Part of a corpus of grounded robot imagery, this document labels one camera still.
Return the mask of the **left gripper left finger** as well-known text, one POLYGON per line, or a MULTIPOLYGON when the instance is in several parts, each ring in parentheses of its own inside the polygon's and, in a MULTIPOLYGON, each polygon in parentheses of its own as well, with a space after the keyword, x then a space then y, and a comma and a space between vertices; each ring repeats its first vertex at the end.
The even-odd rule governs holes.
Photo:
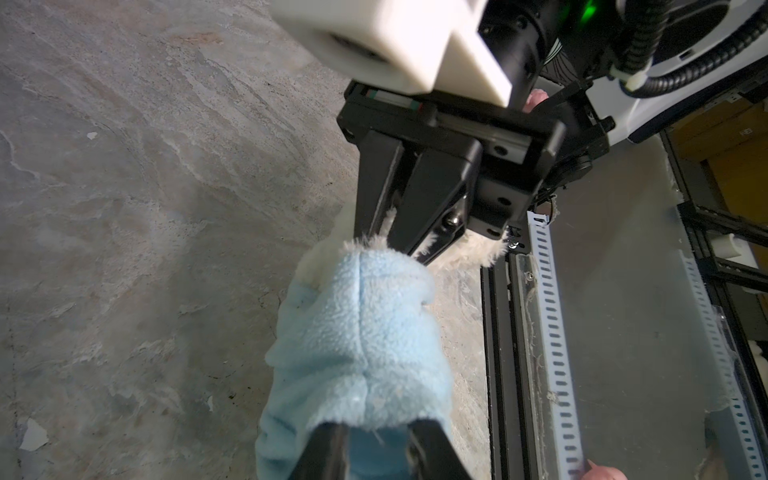
POLYGON ((288 479, 345 480, 349 433, 349 426, 344 424, 328 422, 317 426, 288 479))

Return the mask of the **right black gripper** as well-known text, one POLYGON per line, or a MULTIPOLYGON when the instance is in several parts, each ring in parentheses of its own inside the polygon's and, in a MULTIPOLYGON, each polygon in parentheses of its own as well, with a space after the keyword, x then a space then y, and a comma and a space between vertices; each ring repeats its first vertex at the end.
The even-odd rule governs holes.
POLYGON ((478 32, 513 84, 494 106, 444 92, 400 96, 352 82, 338 123, 360 153, 353 237, 371 238, 397 210, 389 246, 430 264, 466 231, 492 240, 547 192, 582 174, 608 146, 578 74, 525 113, 547 54, 575 47, 596 69, 622 23, 592 1, 494 1, 478 32))

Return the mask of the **white teddy bear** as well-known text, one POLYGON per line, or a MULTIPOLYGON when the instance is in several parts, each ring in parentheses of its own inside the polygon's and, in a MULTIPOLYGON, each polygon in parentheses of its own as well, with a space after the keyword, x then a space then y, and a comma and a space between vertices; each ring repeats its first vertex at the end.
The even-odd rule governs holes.
MULTIPOLYGON (((386 235, 397 214, 390 209, 384 218, 379 233, 372 237, 355 240, 356 201, 350 199, 344 204, 334 220, 330 234, 306 252, 294 274, 294 280, 316 291, 322 291, 332 279, 337 264, 346 253, 358 250, 386 250, 389 248, 386 235)), ((470 267, 489 267, 507 251, 505 240, 491 240, 473 231, 466 231, 455 243, 433 260, 430 270, 460 270, 470 267)))

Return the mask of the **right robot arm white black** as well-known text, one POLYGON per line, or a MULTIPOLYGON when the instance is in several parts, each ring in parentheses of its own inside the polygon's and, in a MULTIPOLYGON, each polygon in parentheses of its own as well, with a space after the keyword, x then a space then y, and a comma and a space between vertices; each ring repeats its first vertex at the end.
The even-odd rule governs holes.
POLYGON ((491 1, 478 33, 512 91, 409 97, 352 82, 338 124, 360 154, 354 238, 430 264, 498 252, 526 213, 583 177, 616 126, 588 96, 598 78, 634 99, 681 96, 767 35, 760 3, 701 53, 725 1, 491 1))

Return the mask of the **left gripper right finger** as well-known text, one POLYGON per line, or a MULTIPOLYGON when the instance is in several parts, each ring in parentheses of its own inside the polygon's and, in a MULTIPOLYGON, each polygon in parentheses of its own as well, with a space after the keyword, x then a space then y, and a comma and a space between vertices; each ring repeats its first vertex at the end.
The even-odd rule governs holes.
POLYGON ((408 430, 407 459, 412 479, 471 479, 438 421, 415 420, 408 430))

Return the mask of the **light blue teddy hoodie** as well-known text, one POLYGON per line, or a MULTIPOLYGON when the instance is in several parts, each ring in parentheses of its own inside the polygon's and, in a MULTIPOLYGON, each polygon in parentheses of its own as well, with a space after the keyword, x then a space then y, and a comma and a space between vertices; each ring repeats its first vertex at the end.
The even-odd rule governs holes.
POLYGON ((350 427, 353 479, 406 479, 408 424, 448 427, 453 379, 426 267, 390 249, 317 245, 301 260, 265 360, 271 391, 255 443, 261 479, 285 479, 311 432, 350 427))

